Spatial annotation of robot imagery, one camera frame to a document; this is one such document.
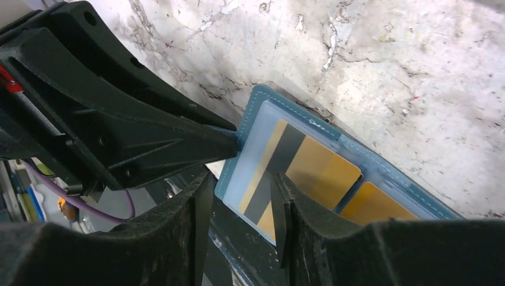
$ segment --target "card holder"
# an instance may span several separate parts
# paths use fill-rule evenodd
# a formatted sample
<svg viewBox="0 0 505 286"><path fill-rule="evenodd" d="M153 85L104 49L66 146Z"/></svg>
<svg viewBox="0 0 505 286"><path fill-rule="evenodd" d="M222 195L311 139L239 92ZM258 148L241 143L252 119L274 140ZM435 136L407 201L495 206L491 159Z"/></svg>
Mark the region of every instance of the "card holder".
<svg viewBox="0 0 505 286"><path fill-rule="evenodd" d="M216 196L273 244L273 172L360 224L461 218L352 136L264 85L252 90L237 136L241 151L226 161Z"/></svg>

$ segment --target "orange object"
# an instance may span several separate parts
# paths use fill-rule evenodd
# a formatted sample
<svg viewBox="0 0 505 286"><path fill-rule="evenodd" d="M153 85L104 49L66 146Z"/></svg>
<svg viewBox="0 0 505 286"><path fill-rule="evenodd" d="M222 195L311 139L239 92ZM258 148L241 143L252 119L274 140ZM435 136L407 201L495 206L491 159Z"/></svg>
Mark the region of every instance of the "orange object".
<svg viewBox="0 0 505 286"><path fill-rule="evenodd" d="M58 198L58 209L69 221L75 222L77 220L77 214L79 213L79 210L77 207L67 203L67 201L62 197Z"/></svg>

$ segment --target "black stripe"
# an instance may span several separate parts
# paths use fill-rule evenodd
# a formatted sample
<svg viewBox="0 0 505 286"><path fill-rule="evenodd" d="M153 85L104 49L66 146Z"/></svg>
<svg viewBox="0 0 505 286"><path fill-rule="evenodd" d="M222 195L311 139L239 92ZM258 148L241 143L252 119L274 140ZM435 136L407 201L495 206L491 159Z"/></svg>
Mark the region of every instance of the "black stripe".
<svg viewBox="0 0 505 286"><path fill-rule="evenodd" d="M279 143L263 173L263 176L245 209L244 215L253 223L258 223L270 202L270 181L274 172L286 172L291 165L305 134L291 125L286 125Z"/></svg>

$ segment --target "stitching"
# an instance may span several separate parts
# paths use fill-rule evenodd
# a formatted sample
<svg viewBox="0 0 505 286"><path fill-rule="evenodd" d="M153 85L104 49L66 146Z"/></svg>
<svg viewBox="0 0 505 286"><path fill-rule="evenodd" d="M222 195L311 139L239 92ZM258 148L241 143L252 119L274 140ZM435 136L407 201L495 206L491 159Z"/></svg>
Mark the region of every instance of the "stitching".
<svg viewBox="0 0 505 286"><path fill-rule="evenodd" d="M256 104L256 99L257 99L257 97L254 95L254 98L252 99L252 102L251 102L251 108L249 108L249 111L247 112L247 115L245 116L245 119L244 119L244 124L242 124L242 126L241 126L241 128L240 128L240 131L239 131L239 133L238 133L238 138L240 138L240 137L242 136L243 132L244 132L245 125L247 124L247 121L249 120L249 116L251 115L251 111L253 110L253 107L254 107L254 106L255 106L255 104ZM247 146L247 141L245 141L245 144L244 144L244 146L242 147L242 150L245 150L246 146ZM226 178L226 174L228 174L228 171L229 171L229 169L230 169L230 165L231 165L231 164L227 164L227 165L226 165L225 172L223 173L223 178ZM216 191L217 191L217 193L218 193L219 195L221 195L221 189L222 189L222 188L223 188L223 184L219 184L219 187L218 187L218 189L216 190Z"/></svg>
<svg viewBox="0 0 505 286"><path fill-rule="evenodd" d="M249 117L250 117L250 115L251 115L251 111L253 110L253 108L254 108L254 106L255 106L255 104L256 104L256 99L257 99L256 95L257 95L257 94L264 94L264 95L266 95L266 96L267 96L267 98L266 98L266 99L274 100L274 101L276 101L278 104L280 104L280 105L284 106L285 108L287 108L287 109L291 110L293 113L297 114L298 116L303 117L304 119L308 120L308 118L306 118L306 116L303 116L303 115L302 115L302 114L300 114L299 112L295 111L293 108L291 108L291 107L287 106L287 105L286 105L286 104L284 104L283 102L280 102L278 99L276 99L276 98L271 98L269 94L266 94L266 93L264 93L264 92L258 91L258 92L256 92L256 94L252 95L254 98L253 98L253 100L252 100L252 102L251 102L251 108L249 108L249 111L248 111L247 115L245 116L245 119L244 119L244 124L242 125L241 130L240 130L240 132L239 132L239 134L238 134L238 137L239 137L239 138L242 136L242 134L243 134L243 132L244 132L244 129L245 129L245 125L247 124L247 121L249 120ZM320 129L320 130L322 130L322 131L324 131L324 132L326 132L326 133L328 133L328 134L332 135L332 136L333 136L332 140L336 142L336 139L337 139L337 138L335 138L335 137L336 137L336 135L335 135L335 134L333 134L333 133L329 132L329 131L328 131L328 130L326 130L325 128L322 128L322 127L320 127L320 126L318 126L318 125L314 125L314 126L315 126L315 127L317 127L318 129ZM371 157L370 157L370 155L368 155L367 153L365 153L363 150L360 150L360 149L356 148L356 147L354 146L354 144L355 144L355 143L353 143L353 142L342 142L342 143L347 143L347 144L345 144L345 146L349 146L349 147L350 147L350 148L352 148L354 151L358 151L359 153L361 153L362 155L364 155L367 159L369 159L369 160L371 160L371 161L375 162L376 164L380 165L383 169L385 169L385 170L386 170L386 172L388 172L391 176L393 176L394 178L396 178L396 180L397 180L400 184L402 184L402 186L403 186L403 187L405 187L405 189L406 189L408 192L410 192L412 195L416 196L416 197L417 197L417 199L418 199L418 200L420 200L420 201L422 202L422 204L424 204L424 205L425 205L425 207L428 207L429 209L431 209L431 210L435 211L436 213L438 213L438 214L439 214L440 216L442 216L443 218L448 219L448 217L447 217L446 215L444 215L444 214L443 214L443 213L442 213L442 212L441 212L438 208L436 208L435 206L432 206L432 204L430 204L429 202L427 202L424 198L421 198L421 197L419 196L419 194L417 194L417 193L415 193L413 190L411 190L411 189L409 188L409 186L408 186L407 184L405 184L405 182L403 182L403 180L402 180L402 179L400 179L400 178L399 178L399 177L398 177L395 173L392 173L392 172L391 172L391 171L390 171L390 170L389 170L389 169L388 169L388 168L387 168L384 164L382 164L381 162L379 162L379 161L378 161L377 159L375 159L375 158L371 158ZM245 150L245 149L246 149L246 146L247 146L247 141L245 142L244 147L243 147L243 149L242 149L242 150ZM225 170L225 172L224 172L224 174L223 174L223 177L226 177L226 174L228 173L228 170L229 170L229 164L226 166L226 170ZM217 192L218 192L218 193L221 191L221 188L222 188L222 184L220 184L220 185L219 185L219 189L217 190Z"/></svg>

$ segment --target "wire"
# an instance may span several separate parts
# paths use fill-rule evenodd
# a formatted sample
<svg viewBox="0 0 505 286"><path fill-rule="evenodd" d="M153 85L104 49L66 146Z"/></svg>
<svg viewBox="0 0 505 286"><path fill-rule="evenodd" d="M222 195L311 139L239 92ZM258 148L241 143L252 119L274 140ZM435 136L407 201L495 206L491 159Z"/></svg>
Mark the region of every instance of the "wire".
<svg viewBox="0 0 505 286"><path fill-rule="evenodd" d="M111 216L110 214L104 213L100 210L95 209L94 207L86 204L83 200L80 198L76 197L68 197L67 192L65 192L64 189L60 188L57 184L55 184L53 181L51 181L48 177L44 176L43 174L40 174L37 172L31 165L30 163L23 161L24 165L26 166L26 169L28 169L33 176L39 181L41 181L44 185L46 185L51 191L53 191L55 194L59 195L60 197L64 198L66 201L68 201L70 204L73 206L77 207L78 209L85 210L89 213L92 213L95 216L98 216L102 219L108 220L109 222L112 223L122 223L125 222L133 217L135 217L135 206L133 205L133 200L132 196L128 192L128 190L124 190L124 194L126 196L126 199L128 201L128 205L130 207L130 217L127 219L122 219L120 217L115 217Z"/></svg>

